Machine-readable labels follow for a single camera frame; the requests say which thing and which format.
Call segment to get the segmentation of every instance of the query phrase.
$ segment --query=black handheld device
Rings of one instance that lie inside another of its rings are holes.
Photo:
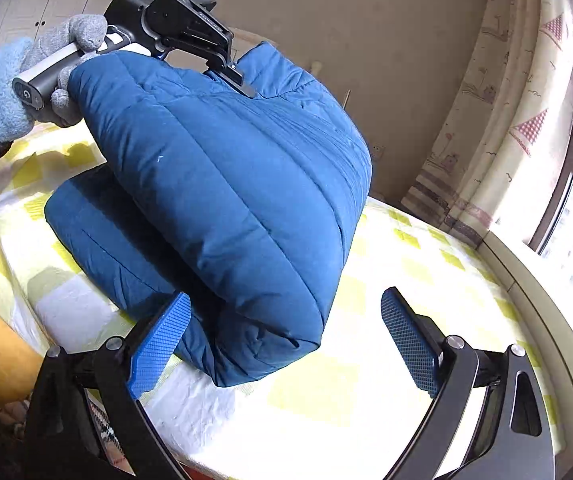
[[[215,0],[113,0],[104,13],[109,23],[98,54],[130,50],[164,59],[174,49],[206,60],[231,87],[252,98],[255,91],[231,59],[233,33],[210,11]],[[50,105],[60,71],[78,62],[83,51],[70,43],[13,79],[13,90],[36,110]]]

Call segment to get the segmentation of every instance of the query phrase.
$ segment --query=device handle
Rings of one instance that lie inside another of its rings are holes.
[[[108,54],[115,50],[133,50],[139,54],[151,55],[151,52],[114,25],[109,25],[107,35],[98,54]],[[35,66],[13,78],[13,91],[28,106],[41,110],[51,102],[51,95],[57,88],[57,76],[68,66],[75,66],[84,52],[76,43],[69,43]]]

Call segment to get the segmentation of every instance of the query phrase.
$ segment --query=bed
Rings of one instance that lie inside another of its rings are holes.
[[[95,349],[133,325],[44,220],[57,186],[101,162],[84,123],[67,130],[40,124],[0,159],[0,317],[41,354],[55,342],[69,352]],[[217,388],[173,356],[140,400],[178,459],[215,479],[381,479],[431,402],[381,321],[380,297],[393,285],[417,313],[471,346],[524,346],[554,449],[563,449],[548,373],[499,280],[472,248],[372,198],[319,351],[232,388]],[[461,462],[483,393],[474,390],[441,472]]]

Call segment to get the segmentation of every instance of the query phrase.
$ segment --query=beige wall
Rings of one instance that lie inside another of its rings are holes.
[[[217,0],[231,27],[266,36],[319,79],[370,146],[372,191],[391,203],[413,183],[453,103],[486,0]]]

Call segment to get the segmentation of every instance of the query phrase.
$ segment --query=hand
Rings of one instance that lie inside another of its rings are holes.
[[[104,16],[78,14],[50,28],[35,41],[20,38],[0,48],[0,143],[28,134],[35,120],[52,121],[62,127],[82,120],[78,106],[69,99],[69,75],[75,66],[97,55],[95,51],[105,35]],[[63,69],[58,75],[58,86],[51,96],[52,111],[49,108],[37,111],[25,106],[13,92],[13,78],[73,41],[86,54],[75,66]]]

